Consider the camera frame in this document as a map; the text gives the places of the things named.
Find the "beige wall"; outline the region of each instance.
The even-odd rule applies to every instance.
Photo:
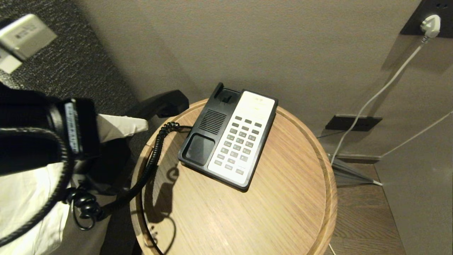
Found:
[[[376,164],[407,255],[453,252],[452,160],[450,115]]]
[[[413,0],[76,2],[139,98],[178,88],[195,102],[222,81],[277,97],[315,135],[357,113],[421,39],[399,35]],[[381,155],[450,112],[452,42],[422,49],[370,108],[384,120],[340,153]]]

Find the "wooden floor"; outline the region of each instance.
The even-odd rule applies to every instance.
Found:
[[[373,165],[353,166],[378,180]],[[337,255],[405,255],[382,187],[358,185],[337,190],[337,225],[330,242]],[[324,253],[332,254],[329,248]]]

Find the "phone speaker grille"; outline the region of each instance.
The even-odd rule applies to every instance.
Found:
[[[200,122],[200,129],[217,135],[227,116],[213,110],[208,110]]]

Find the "white keypad panel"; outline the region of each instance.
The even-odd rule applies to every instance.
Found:
[[[270,98],[245,91],[207,168],[245,184],[274,104]]]

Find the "white cable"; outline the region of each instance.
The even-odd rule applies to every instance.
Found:
[[[332,245],[329,244],[329,248],[330,248],[330,250],[332,251],[333,255],[337,255],[337,254],[335,253],[335,251],[333,251]]]
[[[344,138],[354,128],[354,126],[357,123],[357,120],[359,119],[359,117],[362,114],[362,112],[365,109],[365,107],[367,107],[368,104],[370,104],[374,99],[376,99],[382,92],[384,92],[384,90],[386,90],[392,84],[393,81],[395,81],[396,77],[398,77],[398,75],[401,73],[401,71],[403,71],[403,69],[406,67],[406,65],[422,49],[423,45],[425,45],[428,42],[428,40],[429,40],[428,37],[424,37],[423,41],[422,41],[422,44],[420,44],[420,46],[418,46],[417,49],[415,49],[415,51],[412,53],[412,55],[410,55],[410,57],[407,58],[407,60],[401,65],[400,69],[398,69],[398,71],[396,71],[395,75],[393,75],[392,79],[390,79],[390,81],[387,82],[387,84],[384,87],[382,87],[381,90],[379,90],[372,98],[370,98],[370,100],[368,100],[368,102],[366,104],[364,104],[362,106],[362,108],[360,109],[360,111],[357,114],[356,118],[354,119],[354,122],[352,123],[351,127],[341,137],[340,142],[338,143],[337,148],[335,149],[335,152],[333,153],[332,160],[330,161],[330,165],[333,164],[333,161],[335,160],[335,156],[337,155],[338,150],[340,149],[340,146],[343,143]]]

